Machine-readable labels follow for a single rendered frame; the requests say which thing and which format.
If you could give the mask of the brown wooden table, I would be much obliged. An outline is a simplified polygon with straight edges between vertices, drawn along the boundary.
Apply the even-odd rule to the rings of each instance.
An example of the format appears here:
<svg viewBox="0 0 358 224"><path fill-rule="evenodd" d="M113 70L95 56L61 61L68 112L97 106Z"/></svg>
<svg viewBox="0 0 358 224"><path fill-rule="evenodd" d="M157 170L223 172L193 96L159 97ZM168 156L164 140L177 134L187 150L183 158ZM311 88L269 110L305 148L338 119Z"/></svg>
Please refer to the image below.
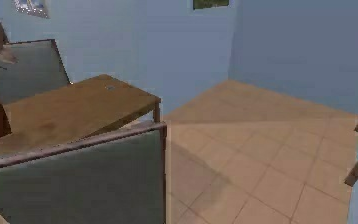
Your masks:
<svg viewBox="0 0 358 224"><path fill-rule="evenodd" d="M149 112L158 122L160 102L151 93L102 74L6 104L12 133L0 138L0 156L116 130Z"/></svg>

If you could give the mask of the framed green picture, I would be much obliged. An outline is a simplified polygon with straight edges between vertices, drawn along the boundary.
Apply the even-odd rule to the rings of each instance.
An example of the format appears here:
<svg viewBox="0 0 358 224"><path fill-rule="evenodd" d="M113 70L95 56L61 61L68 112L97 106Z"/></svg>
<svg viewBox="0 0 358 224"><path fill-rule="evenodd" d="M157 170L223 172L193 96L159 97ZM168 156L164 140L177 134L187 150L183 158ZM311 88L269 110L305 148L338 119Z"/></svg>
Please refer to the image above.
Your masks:
<svg viewBox="0 0 358 224"><path fill-rule="evenodd" d="M193 9L208 9L228 6L230 0L193 0Z"/></svg>

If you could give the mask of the grey chair with brown frame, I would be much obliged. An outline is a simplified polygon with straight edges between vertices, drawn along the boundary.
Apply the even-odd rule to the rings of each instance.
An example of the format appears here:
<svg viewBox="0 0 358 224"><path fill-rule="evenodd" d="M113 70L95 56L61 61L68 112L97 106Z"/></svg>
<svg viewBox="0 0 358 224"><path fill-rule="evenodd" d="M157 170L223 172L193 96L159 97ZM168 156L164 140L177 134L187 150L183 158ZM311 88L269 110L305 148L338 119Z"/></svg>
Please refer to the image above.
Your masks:
<svg viewBox="0 0 358 224"><path fill-rule="evenodd" d="M54 39L6 44L16 64L0 61L0 102L9 104L23 98L65 87L70 79Z"/></svg>
<svg viewBox="0 0 358 224"><path fill-rule="evenodd" d="M8 224L167 224L164 122L0 155Z"/></svg>

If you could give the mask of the framed picture with grey frame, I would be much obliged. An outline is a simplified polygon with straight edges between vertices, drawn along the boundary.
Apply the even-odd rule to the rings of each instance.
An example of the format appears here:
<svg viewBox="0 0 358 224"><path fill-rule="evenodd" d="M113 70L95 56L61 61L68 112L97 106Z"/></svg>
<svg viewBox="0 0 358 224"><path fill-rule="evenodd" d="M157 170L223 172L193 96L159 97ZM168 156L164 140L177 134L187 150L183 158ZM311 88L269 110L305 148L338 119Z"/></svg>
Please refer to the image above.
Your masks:
<svg viewBox="0 0 358 224"><path fill-rule="evenodd" d="M49 18L47 0L13 0L18 12L40 18Z"/></svg>

